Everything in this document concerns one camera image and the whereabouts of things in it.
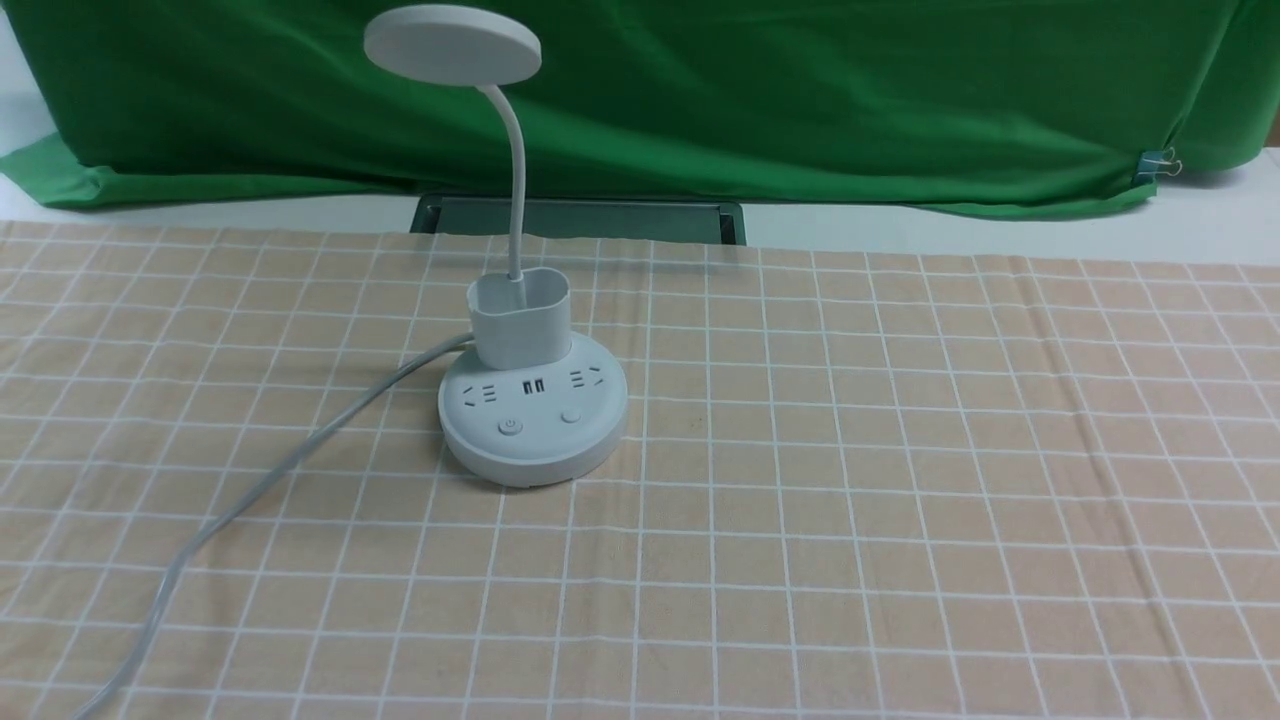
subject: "power cord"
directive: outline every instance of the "power cord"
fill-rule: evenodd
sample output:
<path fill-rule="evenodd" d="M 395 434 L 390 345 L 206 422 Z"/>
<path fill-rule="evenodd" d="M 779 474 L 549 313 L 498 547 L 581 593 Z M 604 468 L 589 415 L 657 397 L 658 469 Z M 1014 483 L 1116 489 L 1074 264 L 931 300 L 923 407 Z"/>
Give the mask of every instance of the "power cord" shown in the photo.
<path fill-rule="evenodd" d="M 280 480 L 280 478 L 301 465 L 303 460 L 310 457 L 311 454 L 319 450 L 321 445 L 346 427 L 357 413 L 367 407 L 372 401 L 378 400 L 396 383 L 413 374 L 413 372 L 422 365 L 426 365 L 448 352 L 458 350 L 472 340 L 474 337 L 471 333 L 452 337 L 401 365 L 401 368 L 393 374 L 365 391 L 365 395 L 360 396 L 360 398 L 338 414 L 338 416 L 330 420 L 328 425 L 311 433 L 311 436 L 302 441 L 302 445 L 291 452 L 288 457 L 282 460 L 280 464 L 273 468 L 268 474 L 262 475 L 262 479 L 259 480 L 256 486 L 250 488 L 250 491 L 246 492 L 244 496 L 236 502 L 236 505 L 227 510 L 227 512 L 223 512 L 207 525 L 201 528 L 201 530 L 196 533 L 196 537 L 191 538 L 191 541 L 182 547 L 178 555 L 173 559 L 173 562 L 169 564 L 164 577 L 160 578 L 160 588 L 156 589 L 156 597 L 151 602 L 151 610 L 147 612 L 147 618 L 142 623 L 142 629 L 138 630 L 138 637 L 133 642 L 133 648 L 129 651 L 129 655 L 123 662 L 120 662 L 120 666 L 111 675 L 111 679 L 102 685 L 102 689 L 97 691 L 97 694 L 86 702 L 84 706 L 76 712 L 72 720 L 91 720 L 111 702 L 111 698 L 114 698 L 122 688 L 128 685 L 129 680 L 133 678 L 133 673 L 136 673 L 138 666 L 142 665 L 142 661 L 147 656 L 147 651 L 151 650 L 151 642 L 155 639 L 156 632 L 160 629 L 160 621 L 164 619 L 164 614 L 169 609 L 169 600 L 173 597 L 173 591 L 178 588 L 178 579 L 182 577 L 182 570 L 188 562 L 191 562 L 191 559 L 200 552 L 200 548 L 218 533 L 218 530 L 225 528 L 236 518 L 239 518 L 241 514 L 257 502 L 260 497 L 266 495 L 266 492 L 271 489 L 275 483 Z"/>

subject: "lamp arm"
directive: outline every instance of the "lamp arm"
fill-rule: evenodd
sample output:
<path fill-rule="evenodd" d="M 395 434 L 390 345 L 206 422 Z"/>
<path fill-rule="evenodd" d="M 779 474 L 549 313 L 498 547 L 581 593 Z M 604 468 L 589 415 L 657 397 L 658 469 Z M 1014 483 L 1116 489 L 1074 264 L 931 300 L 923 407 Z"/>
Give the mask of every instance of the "lamp arm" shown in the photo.
<path fill-rule="evenodd" d="M 484 85 L 476 90 L 483 92 L 502 115 L 502 124 L 506 126 L 507 140 L 511 142 L 511 234 L 507 240 L 507 278 L 515 283 L 522 283 L 520 243 L 525 234 L 525 137 L 520 132 L 516 111 L 498 86 Z"/>

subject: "gray cable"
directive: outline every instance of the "gray cable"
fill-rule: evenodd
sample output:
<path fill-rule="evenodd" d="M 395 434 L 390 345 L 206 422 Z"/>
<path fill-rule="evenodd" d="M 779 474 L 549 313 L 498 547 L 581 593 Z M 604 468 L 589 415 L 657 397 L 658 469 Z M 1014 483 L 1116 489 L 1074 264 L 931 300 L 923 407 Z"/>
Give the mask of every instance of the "gray cable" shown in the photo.
<path fill-rule="evenodd" d="M 196 537 L 191 538 L 191 541 L 182 547 L 178 555 L 173 559 L 173 562 L 169 564 L 164 577 L 160 578 L 160 588 L 156 591 L 156 598 L 151 602 L 151 610 L 147 612 L 146 621 L 142 623 L 142 629 L 138 630 L 138 638 L 134 641 L 129 655 L 123 662 L 120 662 L 120 666 L 115 670 L 115 674 L 111 675 L 111 679 L 102 685 L 102 689 L 97 691 L 97 694 L 86 702 L 84 706 L 76 712 L 72 720 L 91 720 L 101 712 L 108 703 L 111 702 L 115 693 L 120 692 L 120 689 L 129 683 L 133 678 L 133 673 L 137 671 L 142 660 L 146 659 L 147 651 L 151 650 L 151 642 L 155 639 L 156 632 L 160 629 L 160 621 L 164 619 L 164 614 L 169 609 L 169 600 L 173 596 L 173 591 L 178 588 L 178 579 L 182 575 L 183 568 L 187 566 L 187 562 L 189 562 L 191 559 L 200 552 L 200 548 L 204 547 L 205 543 L 218 533 L 218 530 L 225 528 L 227 524 L 236 518 L 239 518 L 241 514 L 257 502 L 260 497 L 266 495 L 266 491 L 271 489 L 271 487 L 274 487 L 280 478 L 301 465 L 303 460 L 319 450 L 321 445 L 334 436 L 334 433 L 349 423 L 357 413 L 367 407 L 370 402 L 378 400 L 384 392 L 390 389 L 392 386 L 403 380 L 422 365 L 436 360 L 449 351 L 462 347 L 467 342 L 471 342 L 471 340 L 474 340 L 471 333 L 452 337 L 401 365 L 396 373 L 365 391 L 365 395 L 360 396 L 358 400 L 352 402 L 337 418 L 330 420 L 328 425 L 311 433 L 311 436 L 302 441 L 302 445 L 291 452 L 288 457 L 282 460 L 280 464 L 273 468 L 266 475 L 262 475 L 262 479 L 259 480 L 256 486 L 250 488 L 250 491 L 246 492 L 244 496 L 236 502 L 236 505 L 227 510 L 227 512 L 223 512 L 211 523 L 201 528 L 201 530 L 196 533 Z"/>

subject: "round lamp head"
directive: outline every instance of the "round lamp head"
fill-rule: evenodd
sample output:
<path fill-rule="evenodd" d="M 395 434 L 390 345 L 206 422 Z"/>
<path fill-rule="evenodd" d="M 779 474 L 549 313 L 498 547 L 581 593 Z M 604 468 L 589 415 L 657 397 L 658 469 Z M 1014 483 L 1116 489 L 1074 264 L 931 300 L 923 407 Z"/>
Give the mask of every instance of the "round lamp head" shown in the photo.
<path fill-rule="evenodd" d="M 511 85 L 543 64 L 543 46 L 527 27 L 458 5 L 410 5 L 378 15 L 365 28 L 365 55 L 398 76 L 457 87 Z"/>

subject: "lamp base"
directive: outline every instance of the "lamp base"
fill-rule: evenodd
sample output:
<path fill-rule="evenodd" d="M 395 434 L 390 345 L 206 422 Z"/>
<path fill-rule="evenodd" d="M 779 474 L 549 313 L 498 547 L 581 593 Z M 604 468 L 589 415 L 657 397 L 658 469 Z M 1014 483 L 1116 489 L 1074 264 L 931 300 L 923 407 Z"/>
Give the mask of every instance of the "lamp base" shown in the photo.
<path fill-rule="evenodd" d="M 449 451 L 476 475 L 529 488 L 580 478 L 617 447 L 627 421 L 627 378 L 599 342 L 572 333 L 554 363 L 494 370 L 467 350 L 440 383 Z"/>

